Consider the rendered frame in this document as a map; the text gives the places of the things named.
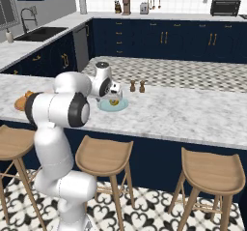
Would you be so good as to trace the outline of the brown coffee machine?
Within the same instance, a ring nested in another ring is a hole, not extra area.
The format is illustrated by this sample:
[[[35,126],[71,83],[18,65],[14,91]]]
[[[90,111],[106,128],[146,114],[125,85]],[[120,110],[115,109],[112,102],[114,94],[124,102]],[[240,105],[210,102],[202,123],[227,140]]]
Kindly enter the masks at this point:
[[[130,0],[123,0],[123,15],[130,15]]]

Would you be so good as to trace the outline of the grey dishwasher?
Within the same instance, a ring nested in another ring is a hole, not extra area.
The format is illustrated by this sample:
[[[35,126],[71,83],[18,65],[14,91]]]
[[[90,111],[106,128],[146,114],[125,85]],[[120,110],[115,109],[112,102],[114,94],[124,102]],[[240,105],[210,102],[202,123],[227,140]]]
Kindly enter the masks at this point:
[[[73,40],[77,61],[77,70],[82,72],[90,61],[88,46],[88,25],[81,25],[73,30]]]

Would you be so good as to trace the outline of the dark blue island cabinet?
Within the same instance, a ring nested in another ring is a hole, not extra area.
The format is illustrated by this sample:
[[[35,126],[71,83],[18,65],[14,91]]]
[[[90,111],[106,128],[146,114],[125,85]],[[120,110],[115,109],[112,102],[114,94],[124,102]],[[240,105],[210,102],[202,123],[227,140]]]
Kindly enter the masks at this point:
[[[208,152],[218,155],[239,154],[245,175],[244,190],[233,197],[240,203],[247,200],[247,151],[233,148],[213,147],[193,143],[151,139],[137,136],[103,133],[87,130],[65,129],[72,153],[75,154],[85,135],[97,139],[110,139],[121,142],[133,141],[130,156],[130,170],[134,187],[162,189],[174,192],[181,170],[181,148],[195,152]]]

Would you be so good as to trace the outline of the white soap dispenser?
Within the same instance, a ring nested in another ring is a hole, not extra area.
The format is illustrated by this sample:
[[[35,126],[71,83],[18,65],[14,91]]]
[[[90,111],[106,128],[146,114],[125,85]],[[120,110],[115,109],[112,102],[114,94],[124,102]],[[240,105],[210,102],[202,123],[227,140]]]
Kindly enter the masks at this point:
[[[14,42],[14,36],[8,28],[6,29],[6,38],[7,38],[8,43]]]

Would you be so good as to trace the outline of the window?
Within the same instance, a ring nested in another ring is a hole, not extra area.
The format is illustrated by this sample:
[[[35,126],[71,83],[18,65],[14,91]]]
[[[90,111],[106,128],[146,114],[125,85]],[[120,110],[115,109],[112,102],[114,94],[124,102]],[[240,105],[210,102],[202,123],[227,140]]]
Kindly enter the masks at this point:
[[[19,23],[14,0],[0,0],[0,31]]]

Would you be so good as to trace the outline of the brown chicken drumstick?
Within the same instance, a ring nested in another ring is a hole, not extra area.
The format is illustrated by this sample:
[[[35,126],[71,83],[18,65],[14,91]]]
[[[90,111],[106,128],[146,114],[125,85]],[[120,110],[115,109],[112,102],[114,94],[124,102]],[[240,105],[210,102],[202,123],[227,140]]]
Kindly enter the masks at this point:
[[[27,91],[22,97],[20,97],[19,99],[15,101],[14,108],[19,111],[23,111],[25,108],[25,103],[31,95],[33,95],[33,92]]]

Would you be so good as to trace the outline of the black toaster oven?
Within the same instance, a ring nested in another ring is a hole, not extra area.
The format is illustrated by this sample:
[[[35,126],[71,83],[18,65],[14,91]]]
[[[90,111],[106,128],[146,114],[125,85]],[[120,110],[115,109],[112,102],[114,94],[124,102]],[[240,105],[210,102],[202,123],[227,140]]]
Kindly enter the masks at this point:
[[[240,0],[212,0],[210,14],[237,16],[240,3]]]

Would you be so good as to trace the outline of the white paper towel roll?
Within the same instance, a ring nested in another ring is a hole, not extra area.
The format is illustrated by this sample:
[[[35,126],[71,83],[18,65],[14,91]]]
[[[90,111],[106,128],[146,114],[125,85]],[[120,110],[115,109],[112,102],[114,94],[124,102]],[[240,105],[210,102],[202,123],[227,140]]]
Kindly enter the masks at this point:
[[[86,0],[79,0],[79,9],[81,14],[87,14],[87,2]]]

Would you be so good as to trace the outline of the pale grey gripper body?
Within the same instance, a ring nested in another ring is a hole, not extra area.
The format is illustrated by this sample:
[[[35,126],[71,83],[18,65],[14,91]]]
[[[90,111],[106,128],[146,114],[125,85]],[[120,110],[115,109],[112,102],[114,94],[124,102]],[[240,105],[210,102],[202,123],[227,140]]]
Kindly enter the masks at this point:
[[[123,98],[123,91],[117,93],[110,92],[108,94],[108,99],[112,101],[120,101]]]

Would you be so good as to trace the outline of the silver toaster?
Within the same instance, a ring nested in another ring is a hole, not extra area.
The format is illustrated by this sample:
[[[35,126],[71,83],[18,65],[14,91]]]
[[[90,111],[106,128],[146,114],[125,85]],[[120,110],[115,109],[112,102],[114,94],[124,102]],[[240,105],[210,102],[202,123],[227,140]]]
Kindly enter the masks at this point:
[[[147,2],[143,2],[140,5],[140,14],[148,14],[149,13],[149,4]]]

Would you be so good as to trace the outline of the black tap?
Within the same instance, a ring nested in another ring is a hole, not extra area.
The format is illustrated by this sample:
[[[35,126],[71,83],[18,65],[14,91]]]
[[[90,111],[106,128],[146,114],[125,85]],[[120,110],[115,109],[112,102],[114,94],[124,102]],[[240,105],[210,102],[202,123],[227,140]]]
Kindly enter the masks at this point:
[[[24,18],[23,17],[23,12],[24,11],[29,11],[34,17],[33,18]],[[27,34],[28,32],[28,28],[25,24],[26,21],[34,21],[35,22],[35,25],[38,27],[38,21],[37,21],[37,18],[36,18],[36,15],[34,13],[34,11],[31,9],[31,8],[23,8],[20,12],[20,18],[21,18],[21,23],[22,23],[22,28],[23,28],[23,32],[24,34]]]

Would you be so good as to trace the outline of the wooden bar stool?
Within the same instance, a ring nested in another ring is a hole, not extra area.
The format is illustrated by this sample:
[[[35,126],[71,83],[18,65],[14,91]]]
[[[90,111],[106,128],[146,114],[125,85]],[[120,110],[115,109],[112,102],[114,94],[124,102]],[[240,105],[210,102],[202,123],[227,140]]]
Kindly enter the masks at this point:
[[[110,188],[98,187],[97,192],[112,194],[120,231],[124,231],[120,194],[130,195],[131,206],[134,206],[134,196],[131,181],[129,158],[133,142],[95,139],[85,135],[75,155],[78,168],[83,172],[97,177],[108,177]]]
[[[4,172],[0,171],[0,201],[6,222],[10,223],[2,180],[5,177],[20,180],[26,189],[34,210],[36,211],[42,230],[46,231],[46,227],[30,187],[30,183],[34,179],[34,176],[31,178],[28,177],[22,159],[34,146],[34,134],[35,132],[33,130],[14,129],[9,128],[6,125],[0,127],[0,161],[11,161],[11,164]]]
[[[193,210],[221,215],[220,231],[227,231],[233,196],[240,193],[246,182],[239,155],[221,156],[212,153],[192,152],[181,148],[181,172],[169,207],[170,213],[182,192],[184,213],[178,225],[182,231]],[[212,194],[212,206],[197,203],[200,192]]]

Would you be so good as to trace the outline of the dark blue long cupboard run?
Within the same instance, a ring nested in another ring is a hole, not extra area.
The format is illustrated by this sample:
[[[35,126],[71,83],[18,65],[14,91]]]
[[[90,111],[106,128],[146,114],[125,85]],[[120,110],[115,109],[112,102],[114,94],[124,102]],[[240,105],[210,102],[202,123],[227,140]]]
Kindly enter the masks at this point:
[[[89,56],[247,64],[247,22],[94,18]]]

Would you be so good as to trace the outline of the light blue plate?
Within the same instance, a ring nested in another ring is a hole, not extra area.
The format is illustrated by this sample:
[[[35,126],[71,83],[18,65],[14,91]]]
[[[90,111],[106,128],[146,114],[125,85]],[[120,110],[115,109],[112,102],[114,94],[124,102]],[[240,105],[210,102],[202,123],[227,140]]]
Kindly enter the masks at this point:
[[[128,100],[127,99],[121,99],[119,101],[118,105],[111,105],[110,100],[100,100],[97,103],[97,107],[102,110],[102,111],[106,111],[106,112],[117,112],[117,111],[122,111],[125,108],[128,107]]]

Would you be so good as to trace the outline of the dark blue sink cupboard run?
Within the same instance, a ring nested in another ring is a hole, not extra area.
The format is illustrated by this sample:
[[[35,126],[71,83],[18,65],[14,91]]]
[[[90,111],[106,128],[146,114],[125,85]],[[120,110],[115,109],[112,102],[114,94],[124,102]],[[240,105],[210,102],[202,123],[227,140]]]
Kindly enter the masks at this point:
[[[76,72],[77,62],[72,33],[4,67],[0,73],[55,77],[61,72]]]

